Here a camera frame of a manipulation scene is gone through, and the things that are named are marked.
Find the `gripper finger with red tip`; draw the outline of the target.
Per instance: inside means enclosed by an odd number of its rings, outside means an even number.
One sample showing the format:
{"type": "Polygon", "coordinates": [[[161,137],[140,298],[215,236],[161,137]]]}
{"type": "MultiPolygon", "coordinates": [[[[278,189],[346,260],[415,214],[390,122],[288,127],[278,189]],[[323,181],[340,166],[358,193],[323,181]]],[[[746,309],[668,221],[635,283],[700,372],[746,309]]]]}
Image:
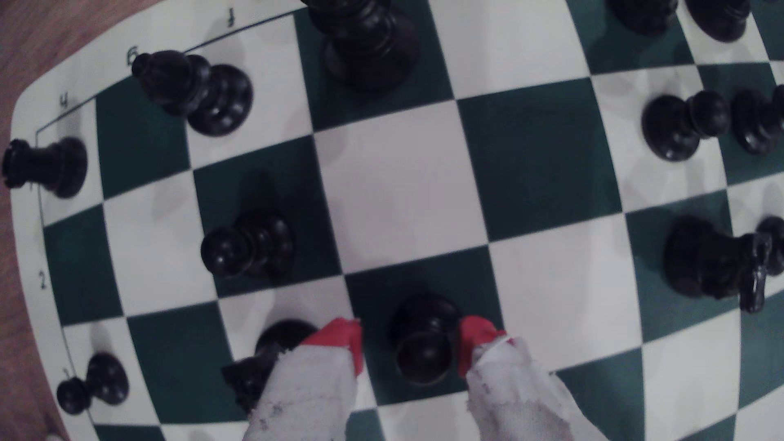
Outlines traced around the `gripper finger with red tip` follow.
{"type": "Polygon", "coordinates": [[[333,319],[280,357],[243,440],[345,440],[364,366],[360,321],[333,319]]]}
{"type": "Polygon", "coordinates": [[[481,440],[607,440],[523,337],[481,316],[459,323],[458,372],[481,440]]]}

